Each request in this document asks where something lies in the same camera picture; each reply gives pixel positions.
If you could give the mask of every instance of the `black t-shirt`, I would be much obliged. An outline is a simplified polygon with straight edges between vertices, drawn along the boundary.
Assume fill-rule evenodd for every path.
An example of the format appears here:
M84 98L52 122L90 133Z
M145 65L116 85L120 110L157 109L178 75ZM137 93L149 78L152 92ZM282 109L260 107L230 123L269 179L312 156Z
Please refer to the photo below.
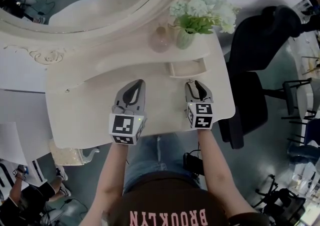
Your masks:
M259 213L226 217L220 202L195 182L172 172L143 176L107 215L109 226L267 226Z

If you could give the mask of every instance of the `blue chair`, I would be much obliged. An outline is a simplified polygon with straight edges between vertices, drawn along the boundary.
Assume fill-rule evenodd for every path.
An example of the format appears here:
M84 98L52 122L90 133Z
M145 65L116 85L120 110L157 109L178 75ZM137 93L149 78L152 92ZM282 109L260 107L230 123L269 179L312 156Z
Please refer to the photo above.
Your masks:
M304 136L296 134L296 137L303 138L304 142L288 138L289 141L308 145L312 140L314 140L320 146L320 119L314 119L312 121L309 121L308 123L295 121L290 121L290 123L306 125L306 133L304 134Z

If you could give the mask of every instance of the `person's right arm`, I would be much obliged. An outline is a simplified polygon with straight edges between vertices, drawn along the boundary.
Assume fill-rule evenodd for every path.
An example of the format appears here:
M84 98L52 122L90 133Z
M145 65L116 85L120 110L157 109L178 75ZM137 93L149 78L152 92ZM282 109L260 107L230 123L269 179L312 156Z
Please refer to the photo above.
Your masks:
M210 130L198 130L205 181L208 191L221 202L228 218L256 212L235 186L231 171Z

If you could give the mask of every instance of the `flower bouquet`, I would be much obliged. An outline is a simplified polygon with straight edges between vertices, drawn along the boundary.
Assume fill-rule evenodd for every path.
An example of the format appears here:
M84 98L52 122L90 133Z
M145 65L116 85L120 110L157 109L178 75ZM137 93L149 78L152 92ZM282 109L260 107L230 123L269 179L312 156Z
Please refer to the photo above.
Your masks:
M238 7L227 0L175 0L170 6L170 15L176 17L174 27L180 27L177 46L186 49L195 34L212 34L213 26L221 27L221 32L235 31Z

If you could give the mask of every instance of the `person's left arm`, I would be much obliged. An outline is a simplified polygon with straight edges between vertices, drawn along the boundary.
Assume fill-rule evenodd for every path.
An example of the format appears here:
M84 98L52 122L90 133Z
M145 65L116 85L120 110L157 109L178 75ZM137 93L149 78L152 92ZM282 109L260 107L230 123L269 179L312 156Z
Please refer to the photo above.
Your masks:
M100 226L104 213L108 213L123 193L128 146L113 143L100 174L92 206L80 225Z

